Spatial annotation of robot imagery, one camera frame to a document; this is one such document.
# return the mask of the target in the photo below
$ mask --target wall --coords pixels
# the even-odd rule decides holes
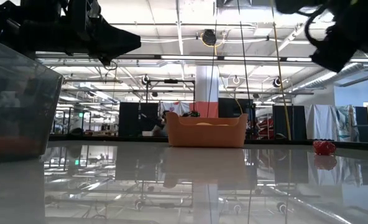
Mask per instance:
[[[339,83],[346,83],[354,79],[343,79]],[[368,102],[368,80],[347,87],[334,87],[336,106],[353,105],[364,106]]]
[[[334,105],[334,86],[328,85],[324,90],[313,91],[314,95],[298,95],[294,97],[294,105]]]

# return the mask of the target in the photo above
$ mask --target orange plastic tub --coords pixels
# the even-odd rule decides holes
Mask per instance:
[[[247,114],[238,118],[191,118],[169,112],[166,119],[171,146],[232,148],[244,145]]]

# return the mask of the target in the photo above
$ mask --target reflective floor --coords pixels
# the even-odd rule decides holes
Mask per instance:
[[[368,152],[50,142],[0,164],[0,223],[368,223]]]

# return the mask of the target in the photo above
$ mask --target orange basket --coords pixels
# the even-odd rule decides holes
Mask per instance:
[[[244,145],[247,114],[238,118],[191,118],[169,112],[166,120],[171,146],[232,148]]]

